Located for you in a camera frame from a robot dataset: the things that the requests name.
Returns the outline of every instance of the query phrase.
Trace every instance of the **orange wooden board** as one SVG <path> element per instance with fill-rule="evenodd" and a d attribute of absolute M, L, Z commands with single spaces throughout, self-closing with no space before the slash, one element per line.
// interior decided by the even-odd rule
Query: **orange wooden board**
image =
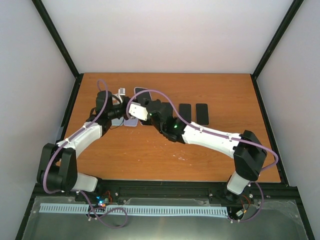
<path fill-rule="evenodd" d="M 132 96 L 135 87 L 143 87 L 165 93 L 177 109 L 180 103 L 191 104 L 193 121 L 196 103 L 206 103 L 210 128 L 229 133 L 250 130 L 270 147 L 249 74 L 86 73 L 66 137 L 81 128 L 96 106 L 98 79 L 104 79 L 113 93 L 125 88 L 126 95 Z M 165 101 L 155 93 L 152 98 Z M 265 165 L 273 161 L 268 154 Z M 102 179 L 212 182 L 227 181 L 235 170 L 234 160 L 220 152 L 170 142 L 153 126 L 140 123 L 109 130 L 78 157 L 77 167 L 80 173 Z M 280 182 L 277 168 L 263 172 L 259 181 Z"/>

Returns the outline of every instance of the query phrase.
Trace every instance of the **white cable tray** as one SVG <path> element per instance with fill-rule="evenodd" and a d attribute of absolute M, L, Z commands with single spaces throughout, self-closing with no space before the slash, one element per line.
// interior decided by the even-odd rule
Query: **white cable tray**
<path fill-rule="evenodd" d="M 128 216 L 198 216 L 226 218 L 227 208 L 224 206 L 132 206 L 132 205 L 108 205 L 106 209 L 98 209 L 96 213 L 102 215 L 113 208 L 124 208 Z M 87 214 L 90 210 L 88 204 L 60 204 L 41 203 L 39 213 L 55 214 Z M 125 215 L 121 210 L 115 210 L 110 215 Z"/>

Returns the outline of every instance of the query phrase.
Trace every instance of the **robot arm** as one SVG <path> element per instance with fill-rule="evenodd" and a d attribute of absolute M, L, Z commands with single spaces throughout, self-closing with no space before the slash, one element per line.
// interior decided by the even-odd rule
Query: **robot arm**
<path fill-rule="evenodd" d="M 52 190 L 59 189 L 65 192 L 71 190 L 95 191 L 98 179 L 94 176 L 78 173 L 77 157 L 91 143 L 106 134 L 112 125 L 112 119 L 119 119 L 120 117 L 128 119 L 126 107 L 130 100 L 129 97 L 123 96 L 121 103 L 113 104 L 111 92 L 108 92 L 108 96 L 106 96 L 105 91 L 100 91 L 97 94 L 96 113 L 98 114 L 102 111 L 102 105 L 106 97 L 108 98 L 107 105 L 95 123 L 90 125 L 96 117 L 92 114 L 93 111 L 91 111 L 86 123 L 77 131 L 77 136 L 71 137 L 71 140 L 66 138 L 57 144 L 48 143 L 43 147 L 37 174 L 38 183 L 43 183 L 44 172 L 53 153 L 63 146 L 54 160 L 54 164 L 49 169 L 46 182 L 47 187 Z M 259 140 L 250 131 L 244 131 L 242 134 L 228 133 L 202 127 L 194 122 L 187 125 L 179 118 L 173 117 L 171 112 L 172 110 L 167 105 L 161 103 L 160 100 L 147 101 L 142 104 L 132 102 L 129 106 L 129 113 L 132 116 L 153 125 L 168 140 L 182 144 L 200 145 L 219 151 L 234 159 L 235 172 L 226 185 L 225 197 L 230 201 L 237 200 L 237 197 L 243 192 L 247 184 L 250 181 L 258 179 L 267 153 L 258 147 L 231 140 L 231 138 L 245 139 L 260 144 Z M 202 131 L 194 129 L 192 126 L 201 128 Z M 207 133 L 207 131 L 225 135 L 229 138 L 212 135 Z"/>
<path fill-rule="evenodd" d="M 203 146 L 234 159 L 235 172 L 228 180 L 224 194 L 229 201 L 236 201 L 249 182 L 258 179 L 267 152 L 256 146 L 231 139 L 244 139 L 261 144 L 257 137 L 247 130 L 240 134 L 221 132 L 200 126 L 195 122 L 187 125 L 179 118 L 173 117 L 171 112 L 171 109 L 168 109 L 159 100 L 146 102 L 142 105 L 134 103 L 129 107 L 129 113 L 132 116 L 142 121 L 150 121 L 161 134 L 172 142 Z M 219 137 L 208 132 L 228 136 L 228 138 Z"/>

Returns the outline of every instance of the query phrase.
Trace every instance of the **black metal frame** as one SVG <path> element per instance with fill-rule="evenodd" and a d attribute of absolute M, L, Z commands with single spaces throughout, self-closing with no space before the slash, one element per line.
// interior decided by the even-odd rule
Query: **black metal frame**
<path fill-rule="evenodd" d="M 257 101 L 260 106 L 261 114 L 265 124 L 265 128 L 269 137 L 271 148 L 279 155 L 279 150 L 275 141 L 275 137 L 268 119 L 268 115 L 261 97 L 259 86 L 257 83 L 258 76 L 269 60 L 271 54 L 279 43 L 281 37 L 285 33 L 290 22 L 297 13 L 299 7 L 304 0 L 293 0 L 290 8 L 288 9 L 286 15 L 284 16 L 280 26 L 278 27 L 276 33 L 274 34 L 270 44 L 265 50 L 261 60 L 259 61 L 253 74 L 251 74 L 252 84 L 255 90 Z M 65 110 L 65 114 L 61 123 L 62 134 L 60 140 L 65 137 L 68 123 L 71 117 L 71 113 L 78 95 L 78 91 L 82 82 L 83 74 L 79 74 L 76 66 L 73 63 L 62 39 L 60 38 L 57 29 L 55 28 L 51 18 L 43 5 L 41 0 L 32 0 L 34 6 L 38 10 L 44 24 L 48 28 L 52 38 L 54 39 L 57 47 L 59 48 L 61 54 L 63 55 L 67 65 L 69 66 L 72 74 L 75 77 L 75 83 L 71 92 L 71 96 Z M 281 179 L 280 183 L 261 183 L 260 186 L 263 189 L 263 195 L 265 198 L 271 198 L 276 200 L 295 200 L 298 206 L 298 210 L 306 230 L 309 239 L 315 239 L 308 217 L 303 206 L 302 200 L 297 187 L 289 186 L 289 182 L 286 176 L 286 172 L 281 159 L 277 164 L 278 173 Z M 123 200 L 130 198 L 187 198 L 187 199 L 209 199 L 211 203 L 222 204 L 226 207 L 233 207 L 234 204 L 229 203 L 225 200 L 216 197 L 215 194 L 210 196 L 210 193 L 216 193 L 218 190 L 225 185 L 225 182 L 159 182 L 159 181 L 127 181 L 127 180 L 103 180 L 102 185 L 104 188 L 109 189 L 112 192 L 112 198 L 119 204 Z M 254 198 L 258 199 L 260 197 L 260 192 L 256 186 L 250 188 L 250 192 L 253 194 Z M 32 206 L 34 204 L 35 197 L 46 196 L 42 186 L 36 184 L 32 192 L 29 204 L 24 214 L 24 218 L 21 222 L 16 240 L 20 240 L 23 237 L 29 215 L 31 213 Z M 75 196 L 77 200 L 83 200 L 79 195 L 74 192 L 71 193 L 55 193 L 53 196 Z M 94 200 L 93 195 L 89 194 L 89 197 Z"/>

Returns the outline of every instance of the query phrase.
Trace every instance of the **white wall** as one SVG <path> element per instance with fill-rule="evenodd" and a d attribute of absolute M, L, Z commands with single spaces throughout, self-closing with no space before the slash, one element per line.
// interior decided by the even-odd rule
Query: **white wall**
<path fill-rule="evenodd" d="M 252 73 L 291 2 L 43 1 L 82 73 Z"/>
<path fill-rule="evenodd" d="M 265 66 L 261 89 L 289 182 L 320 239 L 320 1 L 304 1 Z"/>
<path fill-rule="evenodd" d="M 74 78 L 30 0 L 0 7 L 0 233 L 14 239 Z"/>

